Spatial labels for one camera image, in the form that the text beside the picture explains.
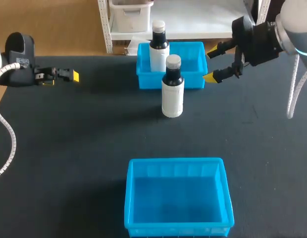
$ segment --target black bottle neck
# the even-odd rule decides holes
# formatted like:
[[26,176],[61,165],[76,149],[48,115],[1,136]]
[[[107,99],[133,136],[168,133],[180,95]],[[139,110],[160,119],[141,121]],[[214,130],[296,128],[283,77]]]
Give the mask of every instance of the black bottle neck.
[[178,86],[183,83],[183,77],[181,76],[181,70],[177,69],[169,69],[166,68],[165,76],[163,77],[162,81],[164,84],[168,86]]
[[153,40],[150,42],[150,46],[154,49],[166,49],[169,42],[166,39],[165,31],[162,33],[153,32]]

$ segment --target white shelf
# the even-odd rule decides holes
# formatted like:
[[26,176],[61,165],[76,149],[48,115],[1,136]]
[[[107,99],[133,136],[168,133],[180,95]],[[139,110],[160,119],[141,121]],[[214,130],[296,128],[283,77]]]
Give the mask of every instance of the white shelf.
[[[163,20],[168,39],[230,38],[232,21],[248,15],[243,0],[155,0],[152,20]],[[152,31],[120,33],[112,17],[112,40],[131,40],[133,36],[150,40]]]

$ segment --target robotic arm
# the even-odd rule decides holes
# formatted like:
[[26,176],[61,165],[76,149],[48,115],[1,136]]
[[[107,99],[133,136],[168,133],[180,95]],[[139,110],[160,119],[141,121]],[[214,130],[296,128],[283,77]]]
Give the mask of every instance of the robotic arm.
[[0,77],[0,85],[24,87],[32,85],[54,85],[54,81],[79,81],[79,74],[72,69],[55,67],[40,68],[35,63],[35,43],[31,36],[15,32],[9,35],[5,52],[0,53],[0,69],[19,63],[21,70],[11,70]]
[[230,67],[204,76],[206,82],[221,83],[233,75],[243,74],[244,63],[252,66],[279,57],[282,51],[299,54],[307,67],[307,0],[286,0],[275,22],[252,25],[247,17],[232,23],[232,39],[220,42],[210,52],[209,58],[236,47],[235,61]]

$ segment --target wooden wall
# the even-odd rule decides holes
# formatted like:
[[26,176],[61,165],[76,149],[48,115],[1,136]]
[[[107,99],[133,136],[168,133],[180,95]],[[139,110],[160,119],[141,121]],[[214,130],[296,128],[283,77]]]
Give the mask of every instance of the wooden wall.
[[34,38],[38,56],[106,53],[97,0],[0,0],[0,50],[15,31]]

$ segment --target white storage box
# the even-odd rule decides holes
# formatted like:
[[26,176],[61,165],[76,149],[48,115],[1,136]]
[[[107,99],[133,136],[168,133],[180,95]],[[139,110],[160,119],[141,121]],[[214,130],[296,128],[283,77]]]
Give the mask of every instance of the white storage box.
[[149,0],[109,0],[111,14],[119,32],[142,32],[149,30]]

